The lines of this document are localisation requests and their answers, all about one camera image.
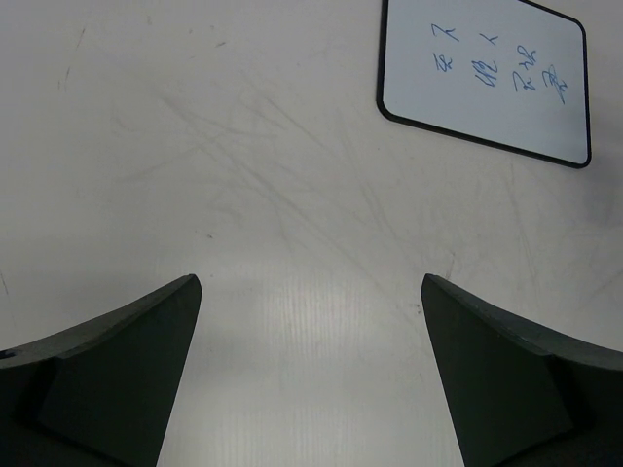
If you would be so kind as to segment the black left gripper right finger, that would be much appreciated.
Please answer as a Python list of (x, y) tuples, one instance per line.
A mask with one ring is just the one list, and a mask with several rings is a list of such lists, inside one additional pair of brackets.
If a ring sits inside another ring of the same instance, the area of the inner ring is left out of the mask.
[(619, 466), (622, 354), (433, 274), (421, 302), (466, 466)]

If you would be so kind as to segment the white whiteboard black frame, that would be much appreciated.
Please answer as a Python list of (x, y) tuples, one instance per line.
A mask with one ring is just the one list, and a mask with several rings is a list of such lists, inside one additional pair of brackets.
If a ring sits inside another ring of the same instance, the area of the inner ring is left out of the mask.
[(584, 26), (532, 1), (383, 3), (390, 121), (574, 168), (592, 159)]

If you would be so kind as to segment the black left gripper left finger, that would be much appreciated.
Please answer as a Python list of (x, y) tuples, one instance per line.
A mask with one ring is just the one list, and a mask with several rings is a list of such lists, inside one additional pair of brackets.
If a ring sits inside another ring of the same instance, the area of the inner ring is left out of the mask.
[(156, 465), (201, 301), (189, 274), (2, 350), (2, 465)]

